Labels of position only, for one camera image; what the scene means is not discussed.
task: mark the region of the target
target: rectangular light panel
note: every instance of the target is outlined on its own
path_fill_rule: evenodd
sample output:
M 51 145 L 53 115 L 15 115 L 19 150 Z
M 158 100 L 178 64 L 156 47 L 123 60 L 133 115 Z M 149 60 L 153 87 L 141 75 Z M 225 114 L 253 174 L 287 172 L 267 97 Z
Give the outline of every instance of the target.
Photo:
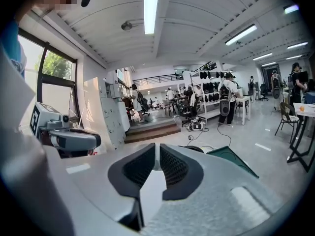
M 264 65 L 261 65 L 261 66 L 268 66 L 268 65 L 273 65 L 275 64 L 275 62 L 271 62 L 271 63 L 268 63 L 268 64 L 264 64 Z
M 257 27 L 256 25 L 251 25 L 249 26 L 247 29 L 241 31 L 239 34 L 237 34 L 235 37 L 232 37 L 230 40 L 226 41 L 226 45 L 231 45 L 234 42 L 236 42 L 237 40 L 241 39 L 242 37 L 245 37 L 246 35 L 250 34 L 251 32 L 253 32 L 254 30 L 256 30 Z
M 144 34 L 153 34 L 158 0 L 144 0 Z
M 303 45 L 307 45 L 307 44 L 308 44 L 308 42 L 303 42 L 303 43 L 299 43 L 299 44 L 296 44 L 296 45 L 291 45 L 291 46 L 288 47 L 288 49 L 292 49 L 292 48 L 303 46 Z
M 272 53 L 268 53 L 268 54 L 265 54 L 265 55 L 263 55 L 263 56 L 256 57 L 256 58 L 254 58 L 253 60 L 262 59 L 262 58 L 264 58 L 264 57 L 268 57 L 268 56 L 271 56 L 271 55 L 272 55 Z
M 292 5 L 292 6 L 288 7 L 288 8 L 286 8 L 286 9 L 284 9 L 284 13 L 285 13 L 285 14 L 289 14 L 289 13 L 291 13 L 291 12 L 293 12 L 293 11 L 298 10 L 298 9 L 299 9 L 299 6 L 297 6 L 297 5 L 295 4 L 295 5 Z
M 286 58 L 286 59 L 296 59 L 296 58 L 299 58 L 301 57 L 302 55 L 298 55 L 298 56 L 294 56 L 294 57 L 289 57 L 289 58 Z

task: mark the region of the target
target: brown stair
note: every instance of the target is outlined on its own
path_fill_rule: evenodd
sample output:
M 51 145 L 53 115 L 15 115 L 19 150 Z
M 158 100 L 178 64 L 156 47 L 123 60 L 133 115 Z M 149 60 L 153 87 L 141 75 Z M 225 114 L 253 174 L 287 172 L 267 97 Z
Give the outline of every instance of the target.
M 167 136 L 178 133 L 180 131 L 181 129 L 176 125 L 176 123 L 166 123 L 162 126 L 157 125 L 134 129 L 127 132 L 125 144 Z

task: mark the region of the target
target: window frame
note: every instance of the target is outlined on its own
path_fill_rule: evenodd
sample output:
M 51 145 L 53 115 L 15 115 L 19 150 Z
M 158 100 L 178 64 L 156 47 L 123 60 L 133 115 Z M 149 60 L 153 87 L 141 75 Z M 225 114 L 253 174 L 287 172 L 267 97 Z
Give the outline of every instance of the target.
M 38 68 L 36 100 L 40 103 L 43 102 L 43 83 L 61 86 L 61 87 L 72 88 L 73 96 L 74 96 L 73 97 L 74 98 L 74 107 L 75 107 L 75 111 L 76 111 L 77 116 L 71 117 L 71 118 L 69 118 L 69 120 L 70 121 L 77 120 L 79 122 L 79 120 L 81 119 L 81 112 L 80 112 L 80 108 L 79 108 L 77 86 L 76 86 L 78 60 L 68 56 L 67 54 L 65 54 L 61 51 L 59 51 L 57 48 L 51 46 L 49 44 L 49 42 L 45 42 L 45 41 L 35 37 L 34 35 L 30 34 L 29 32 L 27 32 L 21 28 L 19 28 L 19 35 L 44 48 L 41 59 L 40 59 L 39 68 Z M 70 81 L 70 80 L 66 80 L 66 79 L 62 79 L 62 78 L 58 78 L 55 76 L 51 76 L 51 75 L 47 75 L 47 74 L 42 73 L 47 51 L 51 51 L 51 52 L 57 54 L 58 56 L 66 59 L 66 60 L 68 60 L 74 64 L 74 66 L 75 66 L 74 81 Z

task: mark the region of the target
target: green board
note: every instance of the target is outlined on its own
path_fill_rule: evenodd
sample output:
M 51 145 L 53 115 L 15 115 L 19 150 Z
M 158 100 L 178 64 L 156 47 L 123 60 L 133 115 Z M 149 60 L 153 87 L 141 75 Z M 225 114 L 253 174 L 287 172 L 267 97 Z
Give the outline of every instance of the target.
M 259 178 L 259 176 L 257 176 L 255 172 L 252 171 L 251 168 L 229 148 L 229 146 L 210 151 L 207 153 L 207 155 L 214 155 L 229 160 L 230 162 L 235 163 L 236 165 L 241 167 L 243 170 L 252 174 L 254 177 Z

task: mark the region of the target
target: chair leg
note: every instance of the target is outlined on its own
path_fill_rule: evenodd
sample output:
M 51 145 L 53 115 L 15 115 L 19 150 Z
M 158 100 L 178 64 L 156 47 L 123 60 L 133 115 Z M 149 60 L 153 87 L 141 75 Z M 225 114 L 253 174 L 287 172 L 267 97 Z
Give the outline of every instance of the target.
M 279 127 L 278 127 L 278 129 L 277 129 L 275 135 L 277 134 L 277 132 L 278 132 L 278 130 L 279 130 L 279 128 L 280 128 L 281 123 L 282 123 L 282 121 L 280 121 Z
M 295 123 L 293 123 L 293 128 L 292 128 L 292 134 L 291 134 L 290 144 L 291 144 L 291 142 L 292 142 L 292 137 L 293 137 L 293 132 L 294 132 L 294 126 L 295 126 Z

